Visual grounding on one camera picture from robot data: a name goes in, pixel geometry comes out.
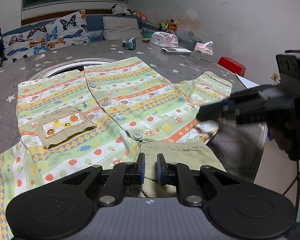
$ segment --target camera lens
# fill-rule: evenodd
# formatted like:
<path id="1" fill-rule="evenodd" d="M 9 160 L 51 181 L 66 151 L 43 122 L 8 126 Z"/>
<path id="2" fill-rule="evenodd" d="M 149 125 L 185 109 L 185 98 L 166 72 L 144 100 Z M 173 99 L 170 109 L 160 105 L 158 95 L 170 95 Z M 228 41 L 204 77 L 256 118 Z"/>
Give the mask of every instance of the camera lens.
<path id="1" fill-rule="evenodd" d="M 279 61 L 279 69 L 283 70 L 283 63 L 282 63 L 282 60 Z"/>
<path id="2" fill-rule="evenodd" d="M 293 70 L 295 73 L 298 73 L 298 66 L 297 66 L 297 63 L 293 63 Z"/>
<path id="3" fill-rule="evenodd" d="M 285 64 L 286 70 L 290 73 L 290 72 L 291 72 L 291 67 L 290 67 L 289 61 L 286 60 L 286 61 L 284 62 L 284 64 Z"/>

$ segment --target orange butterfly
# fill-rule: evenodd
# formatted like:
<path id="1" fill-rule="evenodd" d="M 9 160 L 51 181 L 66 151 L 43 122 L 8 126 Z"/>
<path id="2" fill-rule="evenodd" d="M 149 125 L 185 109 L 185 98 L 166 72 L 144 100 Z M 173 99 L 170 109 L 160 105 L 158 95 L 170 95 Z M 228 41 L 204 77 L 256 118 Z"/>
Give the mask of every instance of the orange butterfly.
<path id="1" fill-rule="evenodd" d="M 85 11 L 79 11 L 80 12 L 80 14 L 81 14 L 81 18 L 83 19 L 83 20 L 85 20 L 86 19 L 86 12 Z"/>
<path id="2" fill-rule="evenodd" d="M 37 40 L 37 41 L 31 41 L 30 42 L 30 48 L 34 47 L 34 46 L 37 46 L 37 45 L 46 45 L 46 41 L 44 38 L 41 38 L 40 40 Z"/>
<path id="3" fill-rule="evenodd" d="M 60 46 L 60 44 L 66 44 L 66 42 L 63 40 L 63 38 L 57 39 L 57 41 L 53 41 L 47 44 L 48 47 L 51 49 L 54 49 L 57 45 Z"/>

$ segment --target gray pillow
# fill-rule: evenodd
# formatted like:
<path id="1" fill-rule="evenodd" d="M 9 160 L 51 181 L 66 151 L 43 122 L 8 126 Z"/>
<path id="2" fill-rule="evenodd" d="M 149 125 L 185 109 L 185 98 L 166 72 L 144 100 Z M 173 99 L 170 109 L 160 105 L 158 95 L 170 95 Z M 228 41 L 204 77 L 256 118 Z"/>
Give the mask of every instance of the gray pillow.
<path id="1" fill-rule="evenodd" d="M 105 40 L 123 40 L 142 37 L 135 18 L 103 17 L 103 37 Z"/>

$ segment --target beige pocket flap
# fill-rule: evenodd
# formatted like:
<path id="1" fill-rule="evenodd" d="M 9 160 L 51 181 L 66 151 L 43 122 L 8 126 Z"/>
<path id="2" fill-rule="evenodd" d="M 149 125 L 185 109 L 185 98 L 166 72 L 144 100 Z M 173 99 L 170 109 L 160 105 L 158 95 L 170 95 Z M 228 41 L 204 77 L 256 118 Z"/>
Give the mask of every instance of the beige pocket flap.
<path id="1" fill-rule="evenodd" d="M 42 117 L 38 122 L 36 133 L 43 147 L 48 149 L 50 145 L 61 143 L 70 136 L 95 126 L 96 124 L 80 109 L 68 106 Z"/>

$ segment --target red box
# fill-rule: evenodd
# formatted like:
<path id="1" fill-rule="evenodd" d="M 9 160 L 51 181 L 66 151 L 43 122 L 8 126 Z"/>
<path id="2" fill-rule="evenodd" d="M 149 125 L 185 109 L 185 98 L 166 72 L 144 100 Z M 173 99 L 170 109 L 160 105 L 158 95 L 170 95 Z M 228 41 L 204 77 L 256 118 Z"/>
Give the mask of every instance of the red box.
<path id="1" fill-rule="evenodd" d="M 221 57 L 218 61 L 218 64 L 242 77 L 246 72 L 246 67 L 244 65 L 241 65 L 229 57 Z"/>

